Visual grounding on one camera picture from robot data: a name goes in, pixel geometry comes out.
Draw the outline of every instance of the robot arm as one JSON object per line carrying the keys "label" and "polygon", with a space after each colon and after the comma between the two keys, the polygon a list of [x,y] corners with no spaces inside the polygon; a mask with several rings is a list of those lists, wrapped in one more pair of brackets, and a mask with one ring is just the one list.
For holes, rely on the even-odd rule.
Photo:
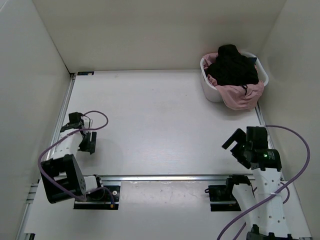
{"label": "robot arm", "polygon": [[[93,121],[82,113],[69,114],[69,123],[60,130],[59,139],[62,139],[76,129],[88,129]],[[96,175],[84,177],[76,161],[78,151],[93,154],[96,149],[96,132],[79,131],[68,136],[65,141],[56,146],[54,153],[47,161],[41,162],[43,170],[58,184],[71,191],[76,196],[84,196],[86,192],[101,187],[100,178]],[[54,204],[71,197],[53,185],[42,175],[47,199]]]}
{"label": "robot arm", "polygon": [[[234,175],[226,182],[241,210],[245,211],[275,194],[280,187],[282,165],[279,152],[268,149],[268,133],[264,127],[247,127],[246,133],[238,129],[222,147],[227,149],[234,141],[237,144],[231,149],[232,155],[244,167],[251,168],[257,185],[255,198],[249,179],[243,180],[245,176],[239,178]],[[293,239],[280,195],[252,210],[244,218],[248,227],[247,240]]]}

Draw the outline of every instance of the cloth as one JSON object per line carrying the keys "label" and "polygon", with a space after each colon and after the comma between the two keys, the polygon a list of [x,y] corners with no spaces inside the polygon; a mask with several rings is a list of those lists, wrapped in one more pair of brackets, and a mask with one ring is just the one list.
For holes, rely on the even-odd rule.
{"label": "cloth", "polygon": [[218,85],[244,86],[259,82],[255,64],[251,59],[241,55],[235,45],[219,47],[215,62],[206,69]]}
{"label": "cloth", "polygon": [[[211,64],[216,62],[217,56],[217,52],[209,53],[203,56],[204,71],[206,71]],[[208,75],[207,79],[209,83],[211,83],[218,90],[218,92],[222,96],[225,105],[233,110],[254,109],[257,105],[258,99],[262,95],[265,88],[264,83],[262,81],[259,81],[257,84],[247,84],[247,89],[243,89],[242,86],[218,85],[217,80],[213,78],[211,75]]]}

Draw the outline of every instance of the black motor bracket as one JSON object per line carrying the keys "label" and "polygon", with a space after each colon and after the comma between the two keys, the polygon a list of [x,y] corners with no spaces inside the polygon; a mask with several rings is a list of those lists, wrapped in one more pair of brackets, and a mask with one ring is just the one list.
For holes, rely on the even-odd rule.
{"label": "black motor bracket", "polygon": [[104,190],[98,190],[86,195],[86,202],[74,201],[73,209],[79,210],[118,210],[120,203],[120,185],[104,185],[112,193],[115,204],[112,206],[110,194]]}
{"label": "black motor bracket", "polygon": [[238,128],[222,148],[229,148],[233,142],[236,145],[230,150],[232,156],[247,169],[265,171],[269,168],[281,171],[280,154],[276,149],[268,148],[268,132],[265,127],[248,126],[246,133]]}
{"label": "black motor bracket", "polygon": [[[84,120],[82,119],[83,115],[80,112],[72,112],[69,113],[69,122],[62,126],[60,133],[63,133],[66,130],[69,129],[84,129],[85,128],[85,123]],[[95,153],[96,151],[96,142],[97,142],[97,132],[92,131],[92,132],[84,132],[80,131],[82,135],[82,142],[79,145],[79,151],[81,152],[89,152],[90,155]]]}
{"label": "black motor bracket", "polygon": [[[59,159],[50,159],[41,162],[43,170],[53,179],[60,173],[65,173],[66,177],[55,182],[76,196],[83,196],[86,193],[86,182],[81,173],[79,165],[73,154],[67,154]],[[52,184],[41,174],[45,194],[51,204],[70,199],[71,197]]]}
{"label": "black motor bracket", "polygon": [[246,240],[296,240],[293,239],[291,234],[288,234],[287,237],[278,237],[275,236],[273,232],[269,232],[268,236],[262,235],[259,232],[259,227],[254,224],[251,231],[246,234]]}
{"label": "black motor bracket", "polygon": [[234,185],[248,184],[250,180],[245,175],[231,175],[225,185],[209,185],[205,193],[209,193],[211,212],[241,211],[236,198],[232,194]]}

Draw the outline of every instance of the white enclosure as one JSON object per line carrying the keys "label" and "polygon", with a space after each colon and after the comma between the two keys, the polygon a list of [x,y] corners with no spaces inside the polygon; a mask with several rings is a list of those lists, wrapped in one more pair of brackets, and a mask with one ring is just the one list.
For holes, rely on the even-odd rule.
{"label": "white enclosure", "polygon": [[17,234],[70,77],[31,0],[0,1],[0,239]]}
{"label": "white enclosure", "polygon": [[[201,239],[186,226],[195,227],[200,234],[204,226],[203,239],[216,237],[237,214],[208,214],[202,205],[183,212],[184,206],[178,204],[170,206],[170,213],[164,204],[168,198],[175,203],[185,201],[175,195],[183,189],[177,187],[178,182],[170,185],[175,193],[168,190],[163,202],[156,202],[160,217],[150,221],[150,231],[136,232],[153,217],[157,206],[151,190],[138,200],[135,193],[133,198],[125,197],[136,183],[122,176],[184,175],[182,185],[196,178],[185,175],[251,177],[220,146],[236,128],[259,125],[256,112],[232,111],[223,103],[207,101],[200,83],[201,57],[221,45],[235,44],[255,54],[269,77],[259,101],[266,124],[292,128],[310,145],[310,166],[294,185],[298,196],[291,186],[289,207],[295,211],[288,216],[296,236],[310,236],[306,218],[313,239],[320,240],[319,12],[318,0],[0,0],[0,239],[25,239],[17,235],[19,229],[37,232],[35,240],[50,239],[41,226],[48,227],[51,239],[72,239],[77,231],[82,237],[101,239],[105,236],[102,231],[96,235],[85,231],[92,218],[110,223],[112,239],[131,236],[143,240],[152,233],[156,233],[154,239],[167,239],[157,225],[171,233],[176,220],[181,220],[177,227],[188,237]],[[72,81],[69,73],[79,71],[95,73]],[[39,179],[39,153],[53,141],[65,113],[89,110],[104,111],[110,124],[98,132],[96,153],[80,153],[78,162],[85,175],[127,180],[122,182],[122,209],[109,215],[74,211],[71,200],[50,205],[40,181],[27,228],[27,220],[20,226],[30,185]],[[97,116],[94,125],[100,123]],[[270,137],[280,151],[282,172],[288,180],[301,169],[305,149],[281,130],[271,130]],[[194,186],[208,183],[197,181]],[[157,184],[145,182],[139,188],[160,189]],[[200,195],[192,188],[188,191]],[[197,199],[208,200],[204,195]],[[140,222],[136,216],[142,206],[145,220]],[[206,222],[201,223],[200,215]],[[115,222],[109,216],[115,216]],[[78,220],[79,225],[68,220]],[[54,234],[67,223],[70,231]],[[119,228],[121,223],[130,226],[127,231]],[[240,226],[238,222],[223,239],[232,239]],[[111,227],[121,234],[115,235]]]}
{"label": "white enclosure", "polygon": [[257,54],[285,0],[34,0],[69,71],[199,69],[233,43]]}

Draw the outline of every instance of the white table surface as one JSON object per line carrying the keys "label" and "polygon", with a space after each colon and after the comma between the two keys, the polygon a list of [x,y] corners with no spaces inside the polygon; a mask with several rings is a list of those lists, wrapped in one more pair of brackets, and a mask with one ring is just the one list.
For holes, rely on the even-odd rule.
{"label": "white table surface", "polygon": [[[78,152],[84,175],[248,174],[221,145],[237,128],[258,126],[255,110],[209,102],[199,70],[95,71],[77,76],[67,113],[109,118],[96,152]],[[103,116],[89,116],[94,127]]]}
{"label": "white table surface", "polygon": [[[223,182],[123,181],[119,210],[75,210],[72,199],[50,204],[41,181],[24,232],[34,240],[215,240],[240,213],[210,211],[204,190]],[[283,206],[289,230],[293,237],[310,237],[298,195],[290,190]],[[281,194],[285,199],[287,192]],[[243,223],[237,221],[222,240],[233,239]],[[246,239],[248,230],[238,239]]]}

